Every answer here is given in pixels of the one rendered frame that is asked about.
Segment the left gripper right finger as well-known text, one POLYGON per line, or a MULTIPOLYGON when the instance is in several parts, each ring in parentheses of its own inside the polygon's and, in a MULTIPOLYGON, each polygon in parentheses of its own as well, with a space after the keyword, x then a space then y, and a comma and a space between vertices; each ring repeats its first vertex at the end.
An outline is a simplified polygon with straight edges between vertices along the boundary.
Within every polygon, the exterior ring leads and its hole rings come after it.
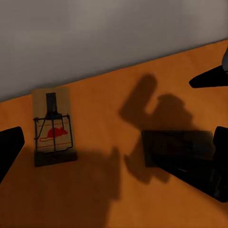
POLYGON ((228 165, 228 128, 218 126, 214 133, 213 143, 228 165))

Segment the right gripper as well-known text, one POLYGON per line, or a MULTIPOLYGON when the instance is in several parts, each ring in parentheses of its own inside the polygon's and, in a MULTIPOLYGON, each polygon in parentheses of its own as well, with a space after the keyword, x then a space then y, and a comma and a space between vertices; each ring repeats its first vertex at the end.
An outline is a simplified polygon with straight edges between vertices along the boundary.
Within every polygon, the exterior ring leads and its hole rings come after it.
MULTIPOLYGON (((192 88, 228 86, 222 65, 196 76, 192 88)), ((156 166, 222 203, 228 202, 228 165, 216 149, 212 161, 150 153, 156 166)))

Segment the mousetrap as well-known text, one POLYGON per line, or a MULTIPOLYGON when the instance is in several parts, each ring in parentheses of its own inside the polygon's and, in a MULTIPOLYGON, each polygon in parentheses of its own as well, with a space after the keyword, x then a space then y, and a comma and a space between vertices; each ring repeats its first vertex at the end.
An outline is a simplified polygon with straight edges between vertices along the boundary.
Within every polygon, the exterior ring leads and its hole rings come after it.
POLYGON ((69 88, 32 90, 35 167, 77 160, 69 88))
POLYGON ((143 130, 142 142, 146 167, 158 167, 150 153, 210 160, 216 147, 212 131, 143 130))

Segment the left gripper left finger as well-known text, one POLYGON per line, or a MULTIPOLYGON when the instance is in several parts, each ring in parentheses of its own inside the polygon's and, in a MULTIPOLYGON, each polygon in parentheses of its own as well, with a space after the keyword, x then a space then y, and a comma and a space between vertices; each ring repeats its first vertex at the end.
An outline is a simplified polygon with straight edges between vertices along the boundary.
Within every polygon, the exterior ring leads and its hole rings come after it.
POLYGON ((25 144, 20 126, 0 132, 0 183, 25 144))

